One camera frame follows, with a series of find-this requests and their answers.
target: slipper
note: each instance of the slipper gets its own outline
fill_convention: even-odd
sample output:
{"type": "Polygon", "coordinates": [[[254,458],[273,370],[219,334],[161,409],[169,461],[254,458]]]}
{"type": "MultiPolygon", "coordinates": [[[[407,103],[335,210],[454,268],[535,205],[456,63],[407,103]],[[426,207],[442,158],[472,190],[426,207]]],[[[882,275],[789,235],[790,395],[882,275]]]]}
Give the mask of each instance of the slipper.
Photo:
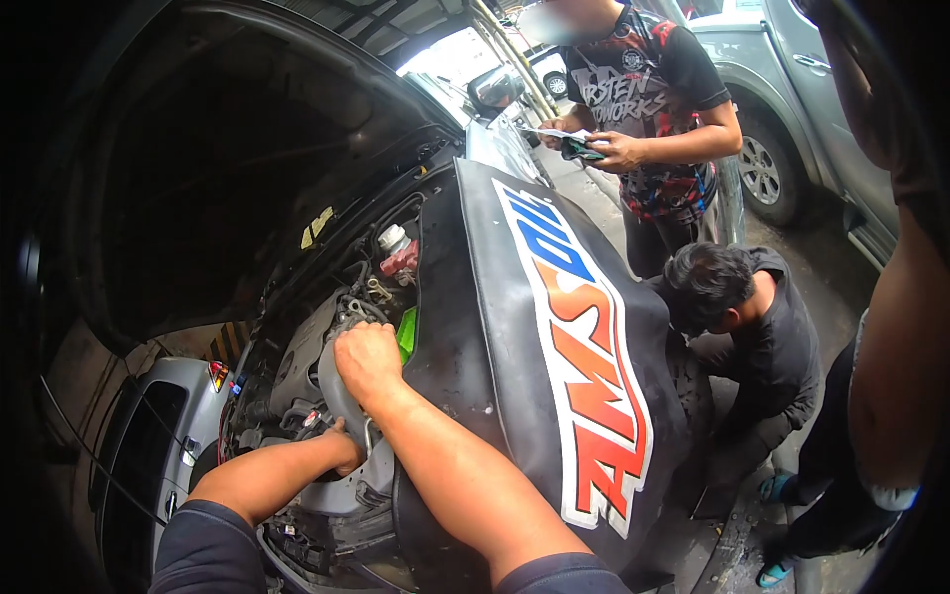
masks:
{"type": "Polygon", "coordinates": [[[759,485],[759,496],[764,504],[782,502],[782,487],[794,474],[775,474],[762,481],[759,485]]]}
{"type": "Polygon", "coordinates": [[[762,569],[759,570],[759,575],[755,578],[755,583],[759,587],[773,587],[786,579],[793,567],[794,565],[789,564],[788,569],[785,569],[780,563],[763,565],[762,569]]]}

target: paper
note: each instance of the paper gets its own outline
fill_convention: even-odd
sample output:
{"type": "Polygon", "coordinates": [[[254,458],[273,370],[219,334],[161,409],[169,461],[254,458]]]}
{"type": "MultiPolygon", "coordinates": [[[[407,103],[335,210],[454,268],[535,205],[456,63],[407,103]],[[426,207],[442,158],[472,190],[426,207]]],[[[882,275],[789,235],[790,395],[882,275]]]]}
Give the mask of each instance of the paper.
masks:
{"type": "MultiPolygon", "coordinates": [[[[537,132],[539,134],[547,134],[548,136],[554,136],[557,138],[573,138],[581,144],[587,143],[587,137],[591,135],[591,132],[587,130],[578,130],[577,132],[564,132],[562,130],[555,130],[554,128],[521,128],[528,132],[537,132]]],[[[609,144],[608,141],[593,141],[591,144],[609,144]]]]}

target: dark pants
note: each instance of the dark pants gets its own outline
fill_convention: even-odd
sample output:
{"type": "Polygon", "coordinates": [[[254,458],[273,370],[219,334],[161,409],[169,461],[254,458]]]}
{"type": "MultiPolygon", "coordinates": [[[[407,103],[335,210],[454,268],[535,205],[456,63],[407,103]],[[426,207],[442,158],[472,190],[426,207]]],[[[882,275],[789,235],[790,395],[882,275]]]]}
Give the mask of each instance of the dark pants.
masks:
{"type": "Polygon", "coordinates": [[[670,217],[642,220],[632,210],[621,206],[630,270],[640,278],[655,277],[663,272],[666,260],[684,245],[696,241],[716,241],[718,202],[713,197],[702,219],[685,225],[670,217]]]}
{"type": "Polygon", "coordinates": [[[847,389],[854,341],[835,359],[825,382],[825,402],[798,456],[798,475],[782,501],[805,506],[821,499],[788,527],[783,552],[808,559],[864,548],[897,521],[898,511],[874,504],[858,479],[847,433],[847,389]]]}
{"type": "Polygon", "coordinates": [[[732,487],[755,472],[794,428],[784,412],[763,416],[751,404],[759,394],[743,392],[743,365],[729,335],[703,335],[690,348],[707,374],[739,382],[739,394],[715,432],[706,467],[709,487],[732,487]]]}

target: engine bay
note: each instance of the engine bay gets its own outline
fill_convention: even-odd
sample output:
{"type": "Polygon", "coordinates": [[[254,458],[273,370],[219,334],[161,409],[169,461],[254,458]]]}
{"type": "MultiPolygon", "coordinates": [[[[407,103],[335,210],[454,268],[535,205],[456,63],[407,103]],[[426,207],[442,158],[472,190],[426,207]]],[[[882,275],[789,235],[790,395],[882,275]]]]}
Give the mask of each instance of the engine bay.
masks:
{"type": "Polygon", "coordinates": [[[408,360],[419,301],[420,211],[438,200],[440,182],[454,182],[450,168],[432,178],[368,225],[350,261],[324,276],[329,286],[319,283],[285,314],[255,327],[235,397],[222,412],[220,463],[317,437],[340,416],[364,448],[366,462],[351,475],[325,473],[257,529],[274,565],[301,587],[412,587],[392,523],[394,455],[344,386],[333,342],[361,321],[390,323],[408,360]]]}

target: mechanic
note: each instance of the mechanic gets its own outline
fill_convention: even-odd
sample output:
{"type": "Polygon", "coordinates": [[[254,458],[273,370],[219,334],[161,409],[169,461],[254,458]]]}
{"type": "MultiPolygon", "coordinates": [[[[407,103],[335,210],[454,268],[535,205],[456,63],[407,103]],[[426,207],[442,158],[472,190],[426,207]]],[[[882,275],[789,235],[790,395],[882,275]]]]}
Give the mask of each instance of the mechanic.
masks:
{"type": "Polygon", "coordinates": [[[688,29],[616,0],[546,1],[571,42],[560,52],[574,106],[541,128],[600,130],[588,146],[606,157],[587,163],[620,175],[630,269],[656,276],[683,245],[716,240],[709,161],[742,147],[730,93],[688,29]]]}
{"type": "MultiPolygon", "coordinates": [[[[756,582],[778,584],[802,559],[867,549],[910,509],[946,415],[950,332],[948,210],[900,82],[829,2],[803,2],[822,35],[847,122],[864,154],[891,172],[899,239],[857,335],[828,372],[822,410],[799,454],[762,500],[807,505],[756,582]]],[[[866,9],[890,22],[885,6],[866,9]]]]}
{"type": "MultiPolygon", "coordinates": [[[[629,593],[514,464],[403,381],[391,325],[360,322],[333,352],[436,520],[488,561],[495,591],[629,593]]],[[[202,477],[161,536],[149,591],[265,591],[254,527],[325,471],[358,468],[362,451],[343,426],[202,477]]]]}
{"type": "Polygon", "coordinates": [[[818,332],[789,265],[768,247],[686,245],[647,281],[709,375],[739,383],[713,436],[707,486],[729,489],[755,471],[815,410],[818,332]]]}

